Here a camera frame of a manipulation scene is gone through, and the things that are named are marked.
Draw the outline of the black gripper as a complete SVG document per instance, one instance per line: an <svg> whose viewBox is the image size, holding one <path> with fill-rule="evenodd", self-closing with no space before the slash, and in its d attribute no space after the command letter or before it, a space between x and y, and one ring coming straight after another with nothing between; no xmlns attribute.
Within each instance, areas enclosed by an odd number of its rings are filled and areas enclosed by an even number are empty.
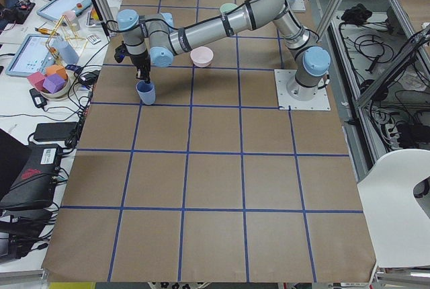
<svg viewBox="0 0 430 289"><path fill-rule="evenodd" d="M145 83L151 82L150 77L150 55L147 52L143 52L138 55L130 55L132 64L136 67L136 78L143 80Z"/></svg>

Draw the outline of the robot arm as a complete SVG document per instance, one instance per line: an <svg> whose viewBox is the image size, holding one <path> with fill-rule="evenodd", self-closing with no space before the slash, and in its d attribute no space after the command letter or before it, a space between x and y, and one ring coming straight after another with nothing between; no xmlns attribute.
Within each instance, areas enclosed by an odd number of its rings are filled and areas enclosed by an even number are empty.
<svg viewBox="0 0 430 289"><path fill-rule="evenodd" d="M273 23L297 66L286 84L288 95L298 101L314 99L331 63L329 53L317 46L316 34L297 20L287 0L244 0L232 11L187 27L176 28L172 20L170 13L138 15L133 9L120 11L117 23L123 41L115 49L116 62L130 58L137 79L150 83L152 65L169 67L177 55Z"/></svg>

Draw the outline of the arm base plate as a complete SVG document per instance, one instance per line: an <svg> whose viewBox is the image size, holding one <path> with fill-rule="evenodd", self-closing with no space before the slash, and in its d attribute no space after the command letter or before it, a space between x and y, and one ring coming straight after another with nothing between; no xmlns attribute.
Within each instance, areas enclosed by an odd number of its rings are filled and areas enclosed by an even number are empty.
<svg viewBox="0 0 430 289"><path fill-rule="evenodd" d="M288 0L288 4L294 12L304 13L306 11L304 0Z"/></svg>
<svg viewBox="0 0 430 289"><path fill-rule="evenodd" d="M303 87L295 80L296 70L275 69L275 86L280 110L330 111L324 79L316 87Z"/></svg>

